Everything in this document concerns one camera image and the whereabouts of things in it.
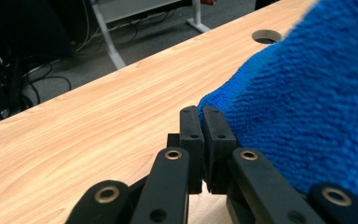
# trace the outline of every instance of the metal rivet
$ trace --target metal rivet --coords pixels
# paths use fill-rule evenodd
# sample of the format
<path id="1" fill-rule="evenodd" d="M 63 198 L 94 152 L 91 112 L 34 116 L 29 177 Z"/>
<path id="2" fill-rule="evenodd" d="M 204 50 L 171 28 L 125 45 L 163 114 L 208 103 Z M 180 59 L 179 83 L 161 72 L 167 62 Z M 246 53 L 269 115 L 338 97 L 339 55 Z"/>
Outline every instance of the metal rivet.
<path id="1" fill-rule="evenodd" d="M 167 151 L 165 153 L 165 157 L 168 159 L 168 160 L 177 160 L 179 158 L 182 157 L 182 152 L 178 151 L 178 150 L 170 150 L 170 151 Z"/>
<path id="2" fill-rule="evenodd" d="M 330 203 L 334 203 L 339 206 L 350 206 L 351 205 L 351 198 L 340 189 L 333 189 L 326 187 L 322 190 L 322 195 L 325 197 L 327 201 Z"/>
<path id="3" fill-rule="evenodd" d="M 120 190 L 116 186 L 103 187 L 95 193 L 95 201 L 97 203 L 111 203 L 119 194 Z"/>
<path id="4" fill-rule="evenodd" d="M 258 155 L 255 154 L 253 151 L 244 150 L 241 152 L 241 157 L 248 160 L 248 161 L 255 161 L 258 159 Z"/>

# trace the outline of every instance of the wooden table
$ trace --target wooden table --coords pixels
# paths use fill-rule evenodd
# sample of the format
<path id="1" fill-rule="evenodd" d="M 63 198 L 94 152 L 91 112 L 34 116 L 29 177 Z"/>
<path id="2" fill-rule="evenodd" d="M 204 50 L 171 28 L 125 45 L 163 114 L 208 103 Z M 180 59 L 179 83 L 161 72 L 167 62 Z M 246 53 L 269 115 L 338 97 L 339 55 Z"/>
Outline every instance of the wooden table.
<path id="1" fill-rule="evenodd" d="M 227 81 L 314 0 L 282 0 L 0 122 L 0 223 L 63 223 L 105 180 L 147 175 L 179 110 Z M 189 223 L 229 223 L 225 197 L 191 196 Z"/>

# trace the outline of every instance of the blue towel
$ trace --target blue towel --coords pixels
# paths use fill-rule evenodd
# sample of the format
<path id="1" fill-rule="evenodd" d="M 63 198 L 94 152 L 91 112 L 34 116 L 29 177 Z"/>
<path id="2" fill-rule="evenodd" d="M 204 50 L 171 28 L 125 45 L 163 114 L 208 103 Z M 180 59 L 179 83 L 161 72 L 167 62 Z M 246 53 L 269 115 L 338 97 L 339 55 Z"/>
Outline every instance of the blue towel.
<path id="1" fill-rule="evenodd" d="M 295 188 L 333 182 L 358 195 L 358 0 L 320 1 L 204 105 Z"/>

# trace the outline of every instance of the blue cloth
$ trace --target blue cloth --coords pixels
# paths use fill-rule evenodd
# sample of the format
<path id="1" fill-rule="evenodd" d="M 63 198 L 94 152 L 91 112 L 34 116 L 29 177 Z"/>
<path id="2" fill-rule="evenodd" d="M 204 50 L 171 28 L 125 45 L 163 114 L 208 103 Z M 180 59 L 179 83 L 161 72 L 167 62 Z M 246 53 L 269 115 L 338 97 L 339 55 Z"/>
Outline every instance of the blue cloth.
<path id="1" fill-rule="evenodd" d="M 358 0 L 320 1 L 204 105 L 295 188 L 333 182 L 358 195 Z"/>

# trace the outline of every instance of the gray carpet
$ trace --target gray carpet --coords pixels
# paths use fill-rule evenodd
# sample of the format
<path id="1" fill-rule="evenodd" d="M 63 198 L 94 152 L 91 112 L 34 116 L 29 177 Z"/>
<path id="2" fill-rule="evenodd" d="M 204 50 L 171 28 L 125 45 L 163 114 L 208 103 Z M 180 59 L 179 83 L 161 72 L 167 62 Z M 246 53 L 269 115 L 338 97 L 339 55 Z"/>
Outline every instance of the gray carpet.
<path id="1" fill-rule="evenodd" d="M 254 9 L 255 0 L 218 0 L 213 6 L 201 5 L 201 19 L 203 24 L 213 29 Z M 149 21 L 141 21 L 137 26 L 124 25 L 111 32 L 117 50 L 126 64 L 138 62 L 200 34 L 186 24 L 186 20 L 192 18 L 191 7 L 177 8 L 163 20 L 165 16 L 166 14 L 161 14 Z M 52 71 L 48 77 L 66 77 L 72 89 L 116 71 L 101 35 L 94 37 L 78 51 L 75 58 L 59 60 L 51 66 Z M 49 68 L 47 65 L 33 72 L 30 79 L 45 75 Z M 43 79 L 36 82 L 34 87 L 41 103 L 68 91 L 68 83 L 61 78 Z M 37 105 L 35 91 L 28 86 L 22 90 L 22 94 Z"/>

